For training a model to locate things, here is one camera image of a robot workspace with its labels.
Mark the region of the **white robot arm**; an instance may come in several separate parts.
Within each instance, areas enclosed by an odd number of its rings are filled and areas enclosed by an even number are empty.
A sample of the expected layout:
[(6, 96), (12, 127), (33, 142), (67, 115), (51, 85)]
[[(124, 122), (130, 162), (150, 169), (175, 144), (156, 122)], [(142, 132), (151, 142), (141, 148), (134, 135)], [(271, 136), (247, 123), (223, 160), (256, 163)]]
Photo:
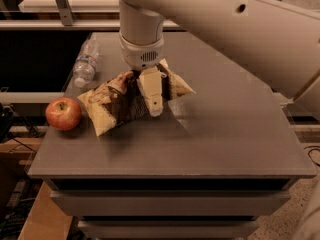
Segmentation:
[(158, 13), (258, 79), (320, 116), (320, 16), (276, 0), (119, 0), (126, 39), (131, 18)]

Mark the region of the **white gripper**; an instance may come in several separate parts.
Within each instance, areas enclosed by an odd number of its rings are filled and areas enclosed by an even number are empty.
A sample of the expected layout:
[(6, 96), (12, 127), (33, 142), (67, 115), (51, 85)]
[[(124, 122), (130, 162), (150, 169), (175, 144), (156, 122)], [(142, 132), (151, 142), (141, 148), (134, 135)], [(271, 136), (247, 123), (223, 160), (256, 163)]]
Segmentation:
[(143, 70), (137, 80), (138, 88), (150, 115), (152, 117), (160, 116), (163, 112), (162, 76), (154, 66), (160, 62), (163, 56), (163, 35), (133, 34), (125, 36), (121, 33), (120, 47), (124, 61), (134, 70)]

